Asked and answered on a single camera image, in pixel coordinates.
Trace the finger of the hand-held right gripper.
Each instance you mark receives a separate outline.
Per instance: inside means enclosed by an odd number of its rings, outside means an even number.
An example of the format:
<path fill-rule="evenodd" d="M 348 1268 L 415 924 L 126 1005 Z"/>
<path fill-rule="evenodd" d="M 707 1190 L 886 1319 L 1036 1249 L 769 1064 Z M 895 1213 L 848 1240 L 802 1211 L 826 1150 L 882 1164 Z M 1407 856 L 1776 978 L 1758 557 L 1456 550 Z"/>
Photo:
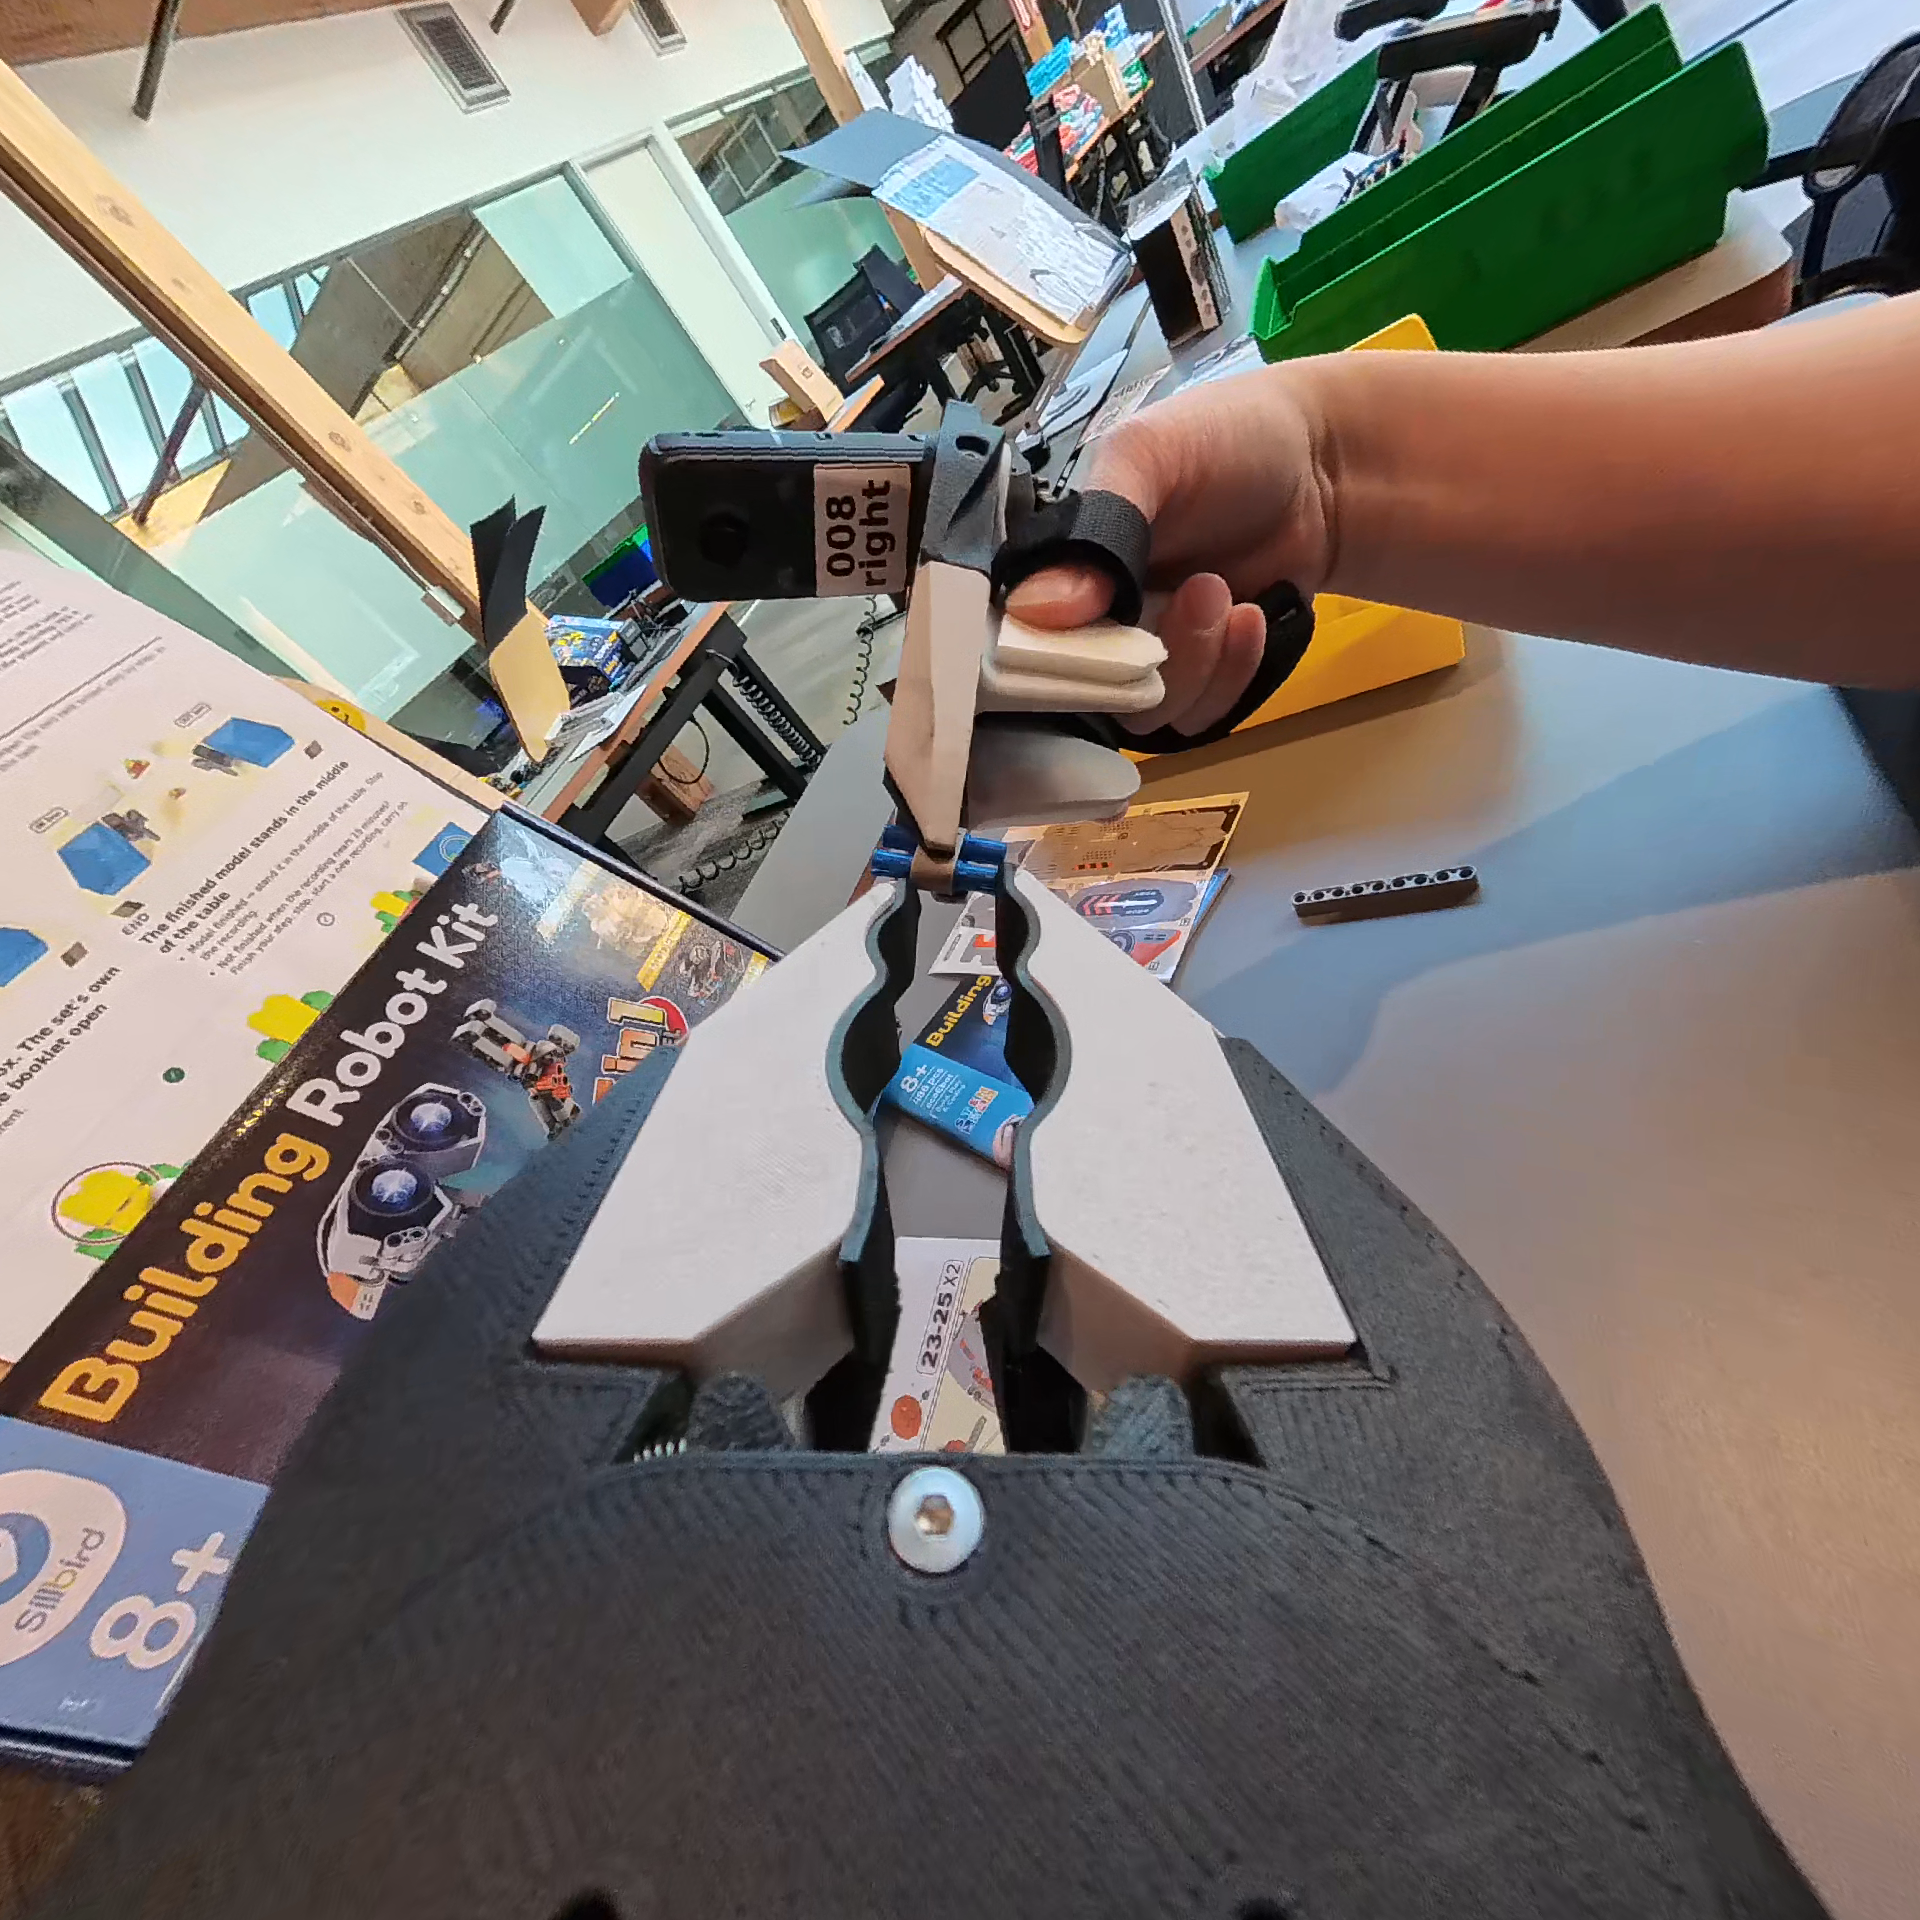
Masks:
<path fill-rule="evenodd" d="M 991 578 L 921 562 L 886 737 L 886 770 L 902 819 L 926 850 L 956 850 L 972 755 L 980 674 L 993 638 Z"/>
<path fill-rule="evenodd" d="M 1141 767 L 1119 751 L 1072 735 L 975 735 L 963 827 L 1117 820 L 1141 794 Z"/>

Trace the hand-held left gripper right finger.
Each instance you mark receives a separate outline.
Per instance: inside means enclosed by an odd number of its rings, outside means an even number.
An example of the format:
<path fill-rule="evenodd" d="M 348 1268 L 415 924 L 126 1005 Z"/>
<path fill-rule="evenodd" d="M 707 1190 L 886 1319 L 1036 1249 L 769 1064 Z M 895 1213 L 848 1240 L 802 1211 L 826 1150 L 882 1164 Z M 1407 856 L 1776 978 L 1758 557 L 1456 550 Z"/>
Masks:
<path fill-rule="evenodd" d="M 989 1308 L 1009 1454 L 1128 1381 L 1350 1356 L 1357 1331 L 1208 1020 L 1007 871 L 1006 1068 L 1030 1096 Z"/>

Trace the person's right forearm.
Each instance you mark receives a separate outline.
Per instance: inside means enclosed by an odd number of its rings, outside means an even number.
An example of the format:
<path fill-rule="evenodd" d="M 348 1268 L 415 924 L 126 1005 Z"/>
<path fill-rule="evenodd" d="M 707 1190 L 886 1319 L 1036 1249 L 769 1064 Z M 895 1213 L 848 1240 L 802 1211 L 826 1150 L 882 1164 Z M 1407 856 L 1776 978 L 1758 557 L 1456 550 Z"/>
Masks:
<path fill-rule="evenodd" d="M 1689 346 L 1340 354 L 1317 584 L 1536 636 L 1913 691 L 1913 295 Z"/>

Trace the wooden desk with black legs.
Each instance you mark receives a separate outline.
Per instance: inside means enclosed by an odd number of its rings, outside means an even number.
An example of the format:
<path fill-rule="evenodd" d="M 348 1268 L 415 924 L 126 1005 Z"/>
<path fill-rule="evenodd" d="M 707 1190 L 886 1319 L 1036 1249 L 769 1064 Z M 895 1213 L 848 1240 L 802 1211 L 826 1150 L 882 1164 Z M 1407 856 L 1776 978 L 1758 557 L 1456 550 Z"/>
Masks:
<path fill-rule="evenodd" d="M 704 772 L 687 772 L 675 742 L 706 718 L 751 759 L 787 804 L 803 798 L 826 744 L 754 660 L 726 603 L 700 607 L 657 665 L 618 694 L 584 739 L 532 774 L 517 809 L 563 833 L 612 844 L 625 804 L 647 804 L 664 820 L 687 820 L 707 804 Z"/>

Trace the grey desk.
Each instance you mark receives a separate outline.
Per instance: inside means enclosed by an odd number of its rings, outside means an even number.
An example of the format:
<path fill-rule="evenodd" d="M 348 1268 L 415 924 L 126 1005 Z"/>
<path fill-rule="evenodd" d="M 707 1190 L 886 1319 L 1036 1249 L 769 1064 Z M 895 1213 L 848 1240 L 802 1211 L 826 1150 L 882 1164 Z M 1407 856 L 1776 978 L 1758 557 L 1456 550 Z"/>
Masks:
<path fill-rule="evenodd" d="M 1230 790 L 1180 993 L 1519 1322 L 1825 1906 L 1916 1916 L 1916 835 L 1836 694 L 1470 631 L 1142 774 Z"/>

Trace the person's right hand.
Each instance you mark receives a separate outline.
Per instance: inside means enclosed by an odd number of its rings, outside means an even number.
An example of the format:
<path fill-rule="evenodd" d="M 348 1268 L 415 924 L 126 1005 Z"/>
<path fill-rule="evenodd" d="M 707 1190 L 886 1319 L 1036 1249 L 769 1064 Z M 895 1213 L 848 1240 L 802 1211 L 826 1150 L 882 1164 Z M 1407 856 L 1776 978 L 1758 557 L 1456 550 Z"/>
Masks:
<path fill-rule="evenodd" d="M 1260 671 L 1256 598 L 1304 593 L 1334 565 L 1336 496 L 1325 384 L 1310 363 L 1215 380 L 1162 400 L 1092 444 L 1082 494 L 1115 494 L 1146 518 L 1149 629 L 1169 652 L 1157 708 L 1135 735 L 1196 739 L 1222 727 Z"/>

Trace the wooden board with black flap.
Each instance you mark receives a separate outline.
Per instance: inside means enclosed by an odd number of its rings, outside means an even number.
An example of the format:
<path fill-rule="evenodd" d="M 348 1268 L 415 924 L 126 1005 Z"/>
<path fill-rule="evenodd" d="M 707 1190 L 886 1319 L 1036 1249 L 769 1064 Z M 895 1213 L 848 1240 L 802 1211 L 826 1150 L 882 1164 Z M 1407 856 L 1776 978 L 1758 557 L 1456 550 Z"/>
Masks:
<path fill-rule="evenodd" d="M 470 529 L 477 636 L 492 688 L 521 749 L 540 766 L 570 714 L 570 692 L 547 636 L 547 615 L 528 593 L 542 510 L 519 513 L 509 498 Z"/>

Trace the open instruction booklet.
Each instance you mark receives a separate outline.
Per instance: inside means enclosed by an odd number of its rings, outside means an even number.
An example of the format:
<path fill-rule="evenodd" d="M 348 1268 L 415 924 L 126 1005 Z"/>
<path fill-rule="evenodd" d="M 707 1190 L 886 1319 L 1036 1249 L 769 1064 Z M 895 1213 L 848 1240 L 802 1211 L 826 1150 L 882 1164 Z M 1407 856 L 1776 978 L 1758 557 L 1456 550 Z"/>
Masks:
<path fill-rule="evenodd" d="M 901 1236 L 901 1326 L 871 1454 L 1002 1454 L 982 1305 L 999 1276 L 993 1238 Z"/>

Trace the dark grey beam piece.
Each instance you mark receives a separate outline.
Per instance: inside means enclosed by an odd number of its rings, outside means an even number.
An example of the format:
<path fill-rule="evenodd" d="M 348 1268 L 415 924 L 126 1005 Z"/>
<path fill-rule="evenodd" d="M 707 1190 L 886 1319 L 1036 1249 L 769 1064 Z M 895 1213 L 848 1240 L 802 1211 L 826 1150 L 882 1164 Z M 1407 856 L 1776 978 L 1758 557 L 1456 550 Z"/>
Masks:
<path fill-rule="evenodd" d="M 1477 901 L 1478 891 L 1477 869 L 1456 866 L 1299 891 L 1292 906 L 1299 924 L 1334 926 L 1450 911 Z"/>

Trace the yellow bag bin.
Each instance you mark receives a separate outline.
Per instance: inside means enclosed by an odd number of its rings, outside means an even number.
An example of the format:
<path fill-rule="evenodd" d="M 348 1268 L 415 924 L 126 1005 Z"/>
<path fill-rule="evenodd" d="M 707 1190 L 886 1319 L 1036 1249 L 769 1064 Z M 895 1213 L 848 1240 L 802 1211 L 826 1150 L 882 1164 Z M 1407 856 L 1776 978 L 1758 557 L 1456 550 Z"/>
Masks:
<path fill-rule="evenodd" d="M 1234 733 L 1450 669 L 1465 656 L 1463 623 L 1443 615 L 1336 593 L 1304 603 L 1291 588 L 1276 588 L 1260 607 L 1262 665 L 1283 676 L 1232 723 Z"/>

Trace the wooden board with paper sheet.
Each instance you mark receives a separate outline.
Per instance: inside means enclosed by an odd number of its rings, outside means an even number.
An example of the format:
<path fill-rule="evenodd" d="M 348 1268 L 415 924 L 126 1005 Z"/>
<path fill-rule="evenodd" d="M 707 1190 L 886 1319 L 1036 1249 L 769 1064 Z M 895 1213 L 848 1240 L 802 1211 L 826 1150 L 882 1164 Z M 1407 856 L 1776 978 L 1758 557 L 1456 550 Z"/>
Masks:
<path fill-rule="evenodd" d="M 952 277 L 1051 346 L 1080 346 L 1135 271 L 1117 233 L 1000 151 L 920 121 L 871 110 L 783 157 L 905 215 Z"/>

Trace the blue robot kit box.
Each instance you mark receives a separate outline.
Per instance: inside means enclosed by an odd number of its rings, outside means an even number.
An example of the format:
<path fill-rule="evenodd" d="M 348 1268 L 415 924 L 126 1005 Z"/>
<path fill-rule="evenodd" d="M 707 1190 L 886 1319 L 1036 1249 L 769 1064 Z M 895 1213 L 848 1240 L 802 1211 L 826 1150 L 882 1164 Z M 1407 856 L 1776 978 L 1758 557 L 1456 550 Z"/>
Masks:
<path fill-rule="evenodd" d="M 776 955 L 559 833 L 477 831 L 7 1375 L 7 1759 L 132 1762 L 376 1319 Z"/>

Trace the black box with wooden edge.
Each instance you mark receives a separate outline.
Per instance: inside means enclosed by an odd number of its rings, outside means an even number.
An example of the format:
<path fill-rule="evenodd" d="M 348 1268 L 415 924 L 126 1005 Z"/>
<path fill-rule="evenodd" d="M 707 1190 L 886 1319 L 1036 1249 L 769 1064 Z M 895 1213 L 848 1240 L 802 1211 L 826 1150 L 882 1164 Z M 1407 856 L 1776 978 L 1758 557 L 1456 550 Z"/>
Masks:
<path fill-rule="evenodd" d="M 1230 318 L 1227 277 L 1188 161 L 1174 159 L 1129 197 L 1121 231 L 1169 350 L 1214 334 Z"/>

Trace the green bin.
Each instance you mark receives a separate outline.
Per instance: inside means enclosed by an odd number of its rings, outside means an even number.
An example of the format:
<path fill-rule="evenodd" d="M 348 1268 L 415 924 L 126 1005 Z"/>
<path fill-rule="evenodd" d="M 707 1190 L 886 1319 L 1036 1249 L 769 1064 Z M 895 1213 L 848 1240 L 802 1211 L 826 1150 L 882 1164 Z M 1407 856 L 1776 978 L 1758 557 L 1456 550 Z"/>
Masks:
<path fill-rule="evenodd" d="M 1564 5 L 1283 5 L 1211 134 L 1214 219 L 1237 243 L 1338 161 L 1410 157 L 1422 111 L 1447 131 L 1489 108 Z"/>
<path fill-rule="evenodd" d="M 1714 249 L 1765 151 L 1744 47 L 1682 61 L 1646 9 L 1269 259 L 1252 338 L 1280 363 L 1419 318 L 1447 350 L 1531 344 Z"/>

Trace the black office chair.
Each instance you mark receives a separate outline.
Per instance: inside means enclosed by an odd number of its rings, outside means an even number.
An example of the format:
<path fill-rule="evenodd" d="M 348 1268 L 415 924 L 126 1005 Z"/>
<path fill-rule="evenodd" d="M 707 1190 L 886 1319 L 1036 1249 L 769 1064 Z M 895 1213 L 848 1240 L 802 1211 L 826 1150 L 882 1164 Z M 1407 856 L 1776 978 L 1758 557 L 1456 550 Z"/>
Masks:
<path fill-rule="evenodd" d="M 1885 220 L 1876 247 L 1827 264 L 1836 216 L 1880 184 Z M 1808 224 L 1792 311 L 1854 294 L 1902 295 L 1919 288 L 1919 35 L 1889 47 L 1849 89 L 1802 176 Z"/>

